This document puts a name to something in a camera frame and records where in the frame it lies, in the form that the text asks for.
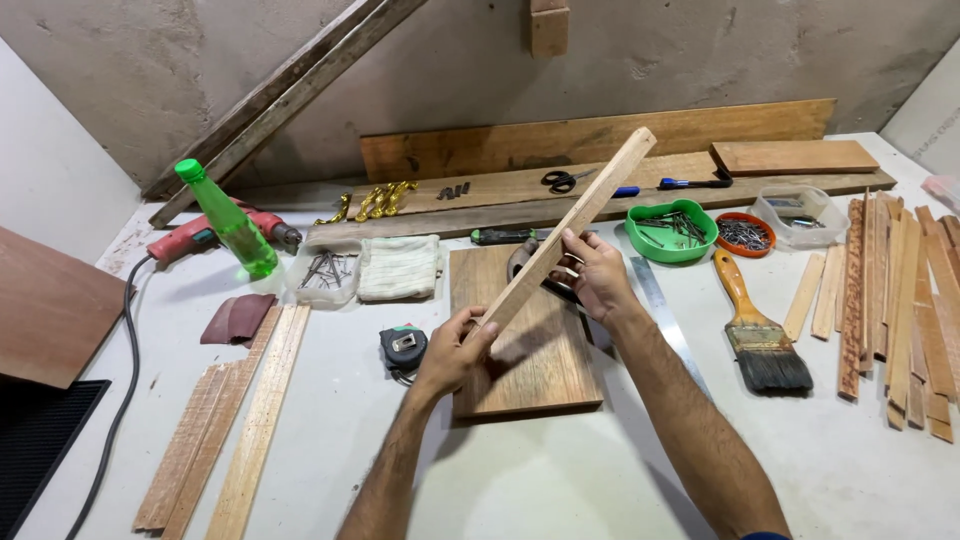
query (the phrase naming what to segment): white table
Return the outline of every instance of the white table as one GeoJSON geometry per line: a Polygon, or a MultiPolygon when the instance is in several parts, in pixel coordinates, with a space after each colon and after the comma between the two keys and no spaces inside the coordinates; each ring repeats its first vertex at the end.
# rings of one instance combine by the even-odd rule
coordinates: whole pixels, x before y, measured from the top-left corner
{"type": "MultiPolygon", "coordinates": [[[[920,189],[926,171],[878,135],[834,138],[859,140],[900,182],[893,193],[909,208],[930,205],[935,217],[947,213],[920,189]]],[[[850,198],[834,201],[844,209],[850,198]]],[[[161,235],[145,224],[155,209],[145,205],[132,218],[102,267],[127,277],[143,257],[143,246],[161,235]]],[[[317,217],[282,215],[302,228],[317,217]]],[[[635,254],[620,222],[594,228],[625,257],[635,254]]],[[[470,247],[464,238],[443,245],[450,250],[470,247]]],[[[782,322],[808,256],[775,250],[759,260],[737,260],[761,311],[782,322]]],[[[289,266],[291,260],[281,261],[289,266]]],[[[744,388],[723,334],[732,304],[709,257],[681,268],[654,263],[654,272],[713,398],[763,464],[798,538],[946,538],[960,533],[954,514],[960,506],[960,448],[926,432],[889,429],[876,375],[861,380],[858,404],[837,398],[838,334],[823,343],[809,336],[807,323],[796,344],[813,375],[812,397],[753,396],[744,388]]],[[[282,272],[248,283],[236,259],[222,249],[185,258],[163,272],[154,272],[152,263],[144,267],[135,299],[143,355],[140,384],[81,538],[134,537],[134,513],[198,376],[207,364],[246,355],[240,347],[198,345],[206,323],[227,297],[278,292],[281,282],[282,272]]],[[[634,285],[645,302],[636,280],[634,285]]],[[[445,275],[436,296],[423,302],[352,304],[311,314],[247,538],[334,534],[405,390],[384,372],[377,333],[408,322],[429,332],[448,315],[445,275]]],[[[600,351],[594,351],[594,360],[606,396],[598,412],[452,430],[450,400],[445,398],[424,437],[409,537],[709,537],[626,371],[600,351]]],[[[18,540],[62,538],[69,529],[130,372],[127,333],[118,326],[84,375],[114,383],[18,540]]],[[[251,396],[252,391],[238,418],[245,415],[251,396]]],[[[957,411],[950,409],[956,423],[957,411]]],[[[241,424],[234,423],[187,538],[204,536],[241,424]]]]}

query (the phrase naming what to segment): paintbrush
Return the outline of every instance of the paintbrush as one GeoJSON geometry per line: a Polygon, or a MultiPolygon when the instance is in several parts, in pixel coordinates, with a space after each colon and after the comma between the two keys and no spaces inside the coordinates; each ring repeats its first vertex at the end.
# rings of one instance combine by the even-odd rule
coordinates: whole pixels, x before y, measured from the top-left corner
{"type": "Polygon", "coordinates": [[[733,256],[718,249],[713,254],[713,265],[736,310],[724,330],[747,388],[754,392],[812,389],[810,372],[793,350],[786,331],[763,316],[747,296],[747,285],[733,256]]]}

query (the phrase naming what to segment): hand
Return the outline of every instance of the hand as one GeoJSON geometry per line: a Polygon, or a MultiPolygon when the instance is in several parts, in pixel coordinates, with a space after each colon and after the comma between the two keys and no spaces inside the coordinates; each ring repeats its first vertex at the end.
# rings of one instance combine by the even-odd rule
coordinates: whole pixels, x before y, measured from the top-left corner
{"type": "Polygon", "coordinates": [[[499,334],[496,323],[488,323],[469,340],[467,334],[476,328],[471,317],[482,317],[485,307],[465,307],[430,334],[430,343],[420,362],[411,392],[431,400],[463,386],[474,367],[480,365],[499,334]]]}
{"type": "Polygon", "coordinates": [[[587,313],[604,326],[611,313],[639,307],[627,280],[623,256],[616,248],[596,233],[583,233],[578,238],[573,231],[565,229],[563,235],[566,250],[576,258],[564,255],[559,265],[573,270],[577,276],[554,270],[550,273],[551,280],[573,288],[587,313]]]}

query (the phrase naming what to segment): gray wall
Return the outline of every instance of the gray wall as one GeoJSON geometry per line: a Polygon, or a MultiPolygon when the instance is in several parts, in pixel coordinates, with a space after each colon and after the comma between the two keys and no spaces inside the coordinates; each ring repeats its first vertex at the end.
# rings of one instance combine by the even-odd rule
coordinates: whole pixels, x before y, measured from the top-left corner
{"type": "MultiPolygon", "coordinates": [[[[348,0],[0,0],[0,36],[134,177],[156,175],[348,0]]],[[[534,61],[526,0],[429,0],[239,181],[363,170],[357,137],[837,97],[877,131],[960,37],[956,0],[571,0],[534,61]]]]}

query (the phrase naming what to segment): hairy forearm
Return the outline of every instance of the hairy forearm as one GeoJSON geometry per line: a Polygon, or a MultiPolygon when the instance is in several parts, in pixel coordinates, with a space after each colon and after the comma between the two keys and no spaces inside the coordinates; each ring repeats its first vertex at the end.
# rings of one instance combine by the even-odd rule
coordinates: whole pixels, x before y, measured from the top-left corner
{"type": "Polygon", "coordinates": [[[338,540],[401,539],[413,501],[420,443],[436,399],[411,389],[403,398],[363,488],[337,533],[338,540]]]}
{"type": "Polygon", "coordinates": [[[608,330],[690,499],[720,538],[789,535],[777,494],[753,453],[700,391],[636,304],[608,330]]]}

